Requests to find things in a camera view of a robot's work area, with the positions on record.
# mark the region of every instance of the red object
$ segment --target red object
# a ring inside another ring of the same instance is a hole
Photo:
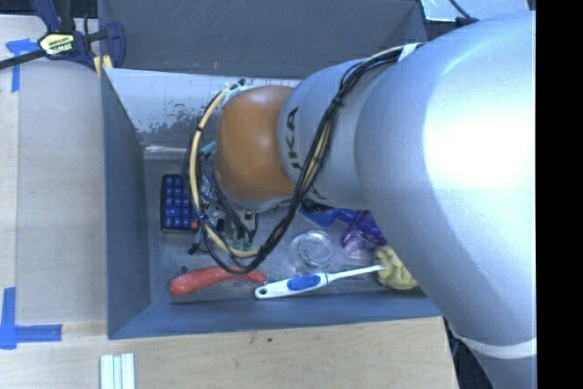
[[[173,279],[170,282],[170,293],[175,296],[188,295],[229,279],[257,282],[259,285],[263,285],[267,281],[265,274],[259,271],[251,271],[247,274],[239,275],[226,272],[220,266],[211,266],[209,268],[187,272]]]

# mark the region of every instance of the yellow object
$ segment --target yellow object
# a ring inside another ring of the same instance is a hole
[[[404,267],[396,253],[389,246],[379,247],[376,250],[376,264],[384,266],[384,269],[377,272],[379,282],[386,286],[400,291],[413,289],[417,286],[416,280]]]

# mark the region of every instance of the purple object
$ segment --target purple object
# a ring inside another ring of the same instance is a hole
[[[356,212],[342,239],[343,250],[352,257],[367,255],[386,243],[383,233],[368,210]]]

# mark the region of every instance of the clamp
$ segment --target clamp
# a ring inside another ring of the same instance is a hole
[[[0,61],[0,70],[14,67],[40,57],[49,60],[68,60],[99,72],[99,57],[91,50],[91,43],[107,39],[108,55],[114,67],[120,67],[126,55],[126,40],[119,22],[108,22],[104,29],[89,34],[87,19],[85,32],[76,30],[71,17],[71,0],[30,0],[32,7],[46,26],[46,33],[38,39],[39,49]]]

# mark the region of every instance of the device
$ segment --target device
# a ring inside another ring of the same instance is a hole
[[[513,389],[537,386],[535,24],[535,12],[489,18],[406,56],[410,45],[317,71],[292,92],[248,89],[225,104],[216,147],[218,159],[251,154],[262,175],[215,167],[239,206],[285,195],[257,162],[275,155],[295,187],[290,211],[297,193],[369,210],[490,380]],[[235,191],[242,180],[256,197]],[[269,254],[274,232],[254,254]]]

